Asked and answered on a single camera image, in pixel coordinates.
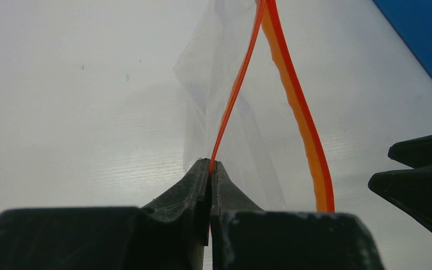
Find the clear zip top bag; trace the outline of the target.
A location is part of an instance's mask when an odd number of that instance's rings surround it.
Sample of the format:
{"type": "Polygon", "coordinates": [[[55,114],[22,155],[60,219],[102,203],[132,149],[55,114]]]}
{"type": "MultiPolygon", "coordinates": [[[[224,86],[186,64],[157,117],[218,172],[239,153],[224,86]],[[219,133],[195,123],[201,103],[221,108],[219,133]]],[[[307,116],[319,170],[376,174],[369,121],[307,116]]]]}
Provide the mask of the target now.
{"type": "Polygon", "coordinates": [[[187,96],[184,164],[221,162],[264,209],[334,212],[320,136],[291,59],[281,1],[210,1],[175,64],[187,96]]]}

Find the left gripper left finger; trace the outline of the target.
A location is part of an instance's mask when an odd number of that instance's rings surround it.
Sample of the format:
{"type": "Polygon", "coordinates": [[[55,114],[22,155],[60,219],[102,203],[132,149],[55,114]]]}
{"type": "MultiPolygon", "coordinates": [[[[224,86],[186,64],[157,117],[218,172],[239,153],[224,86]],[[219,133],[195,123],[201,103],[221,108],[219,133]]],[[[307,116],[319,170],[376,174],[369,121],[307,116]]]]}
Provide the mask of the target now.
{"type": "Polygon", "coordinates": [[[150,203],[0,213],[0,269],[202,269],[208,159],[150,203]]]}

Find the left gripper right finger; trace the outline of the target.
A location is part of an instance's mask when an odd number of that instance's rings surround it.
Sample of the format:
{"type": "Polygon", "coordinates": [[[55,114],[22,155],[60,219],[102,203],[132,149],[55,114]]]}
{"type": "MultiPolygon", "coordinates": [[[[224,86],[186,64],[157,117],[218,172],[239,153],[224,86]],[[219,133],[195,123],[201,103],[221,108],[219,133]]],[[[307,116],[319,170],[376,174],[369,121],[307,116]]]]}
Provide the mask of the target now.
{"type": "Polygon", "coordinates": [[[214,269],[383,269],[353,214],[265,211],[216,162],[210,211],[214,269]]]}

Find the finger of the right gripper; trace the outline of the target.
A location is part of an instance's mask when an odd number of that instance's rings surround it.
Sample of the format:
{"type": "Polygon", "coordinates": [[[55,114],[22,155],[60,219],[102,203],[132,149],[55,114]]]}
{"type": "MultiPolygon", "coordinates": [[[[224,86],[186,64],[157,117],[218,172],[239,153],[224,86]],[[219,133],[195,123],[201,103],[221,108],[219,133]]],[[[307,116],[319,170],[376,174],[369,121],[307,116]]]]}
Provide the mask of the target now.
{"type": "Polygon", "coordinates": [[[432,135],[397,142],[389,148],[388,157],[411,168],[432,165],[432,135]]]}
{"type": "Polygon", "coordinates": [[[432,166],[376,173],[368,188],[432,233],[432,166]]]}

